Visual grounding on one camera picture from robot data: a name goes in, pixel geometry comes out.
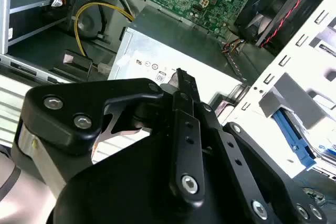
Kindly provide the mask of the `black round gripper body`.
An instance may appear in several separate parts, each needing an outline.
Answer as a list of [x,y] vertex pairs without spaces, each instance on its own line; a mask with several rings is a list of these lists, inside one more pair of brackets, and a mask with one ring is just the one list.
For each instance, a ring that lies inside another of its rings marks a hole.
[[184,206],[169,188],[172,144],[147,137],[73,177],[54,208],[54,223],[252,223],[228,171],[203,154],[205,200]]

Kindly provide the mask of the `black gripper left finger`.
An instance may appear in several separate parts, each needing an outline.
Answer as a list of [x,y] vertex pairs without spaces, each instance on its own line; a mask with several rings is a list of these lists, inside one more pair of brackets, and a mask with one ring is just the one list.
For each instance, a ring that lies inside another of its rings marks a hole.
[[85,169],[125,148],[162,135],[172,144],[169,188],[183,205],[183,75],[174,92],[145,78],[53,84],[26,94],[16,141],[45,182],[60,195]]

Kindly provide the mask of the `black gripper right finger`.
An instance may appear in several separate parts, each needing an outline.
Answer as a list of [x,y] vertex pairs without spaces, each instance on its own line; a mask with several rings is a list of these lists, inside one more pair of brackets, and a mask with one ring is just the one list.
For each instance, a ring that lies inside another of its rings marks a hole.
[[220,125],[212,108],[200,101],[195,79],[183,75],[183,156],[186,201],[205,197],[203,145],[216,157],[215,193],[229,206],[234,223],[326,223],[321,208],[237,124]]

